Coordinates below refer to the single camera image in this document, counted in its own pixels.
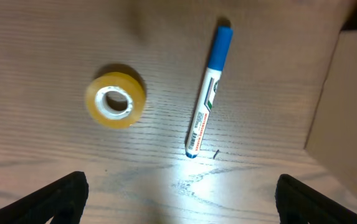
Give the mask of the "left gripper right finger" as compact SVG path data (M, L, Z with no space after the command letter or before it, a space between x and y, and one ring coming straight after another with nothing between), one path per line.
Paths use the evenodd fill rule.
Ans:
M352 224L357 214L288 174L275 190L280 224Z

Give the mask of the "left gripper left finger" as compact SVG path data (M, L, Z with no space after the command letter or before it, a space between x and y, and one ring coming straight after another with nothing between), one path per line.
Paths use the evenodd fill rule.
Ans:
M75 171L0 209L0 223L79 223L88 199L84 172Z

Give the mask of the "cardboard box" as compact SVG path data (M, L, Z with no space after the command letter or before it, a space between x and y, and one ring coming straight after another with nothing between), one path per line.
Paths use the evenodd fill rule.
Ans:
M339 34L305 149L357 198L357 30Z

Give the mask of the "yellow clear tape roll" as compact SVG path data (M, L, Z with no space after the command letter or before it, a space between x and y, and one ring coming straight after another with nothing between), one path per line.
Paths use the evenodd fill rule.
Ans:
M146 89L122 72L106 73L85 91L85 106L93 120L108 128L123 129L135 124L145 108Z

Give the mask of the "blue whiteboard marker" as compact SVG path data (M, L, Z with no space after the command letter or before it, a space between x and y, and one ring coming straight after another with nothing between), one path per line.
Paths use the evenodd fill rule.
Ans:
M216 30L185 147L188 158L197 157L201 150L232 36L233 30L230 27L219 26Z

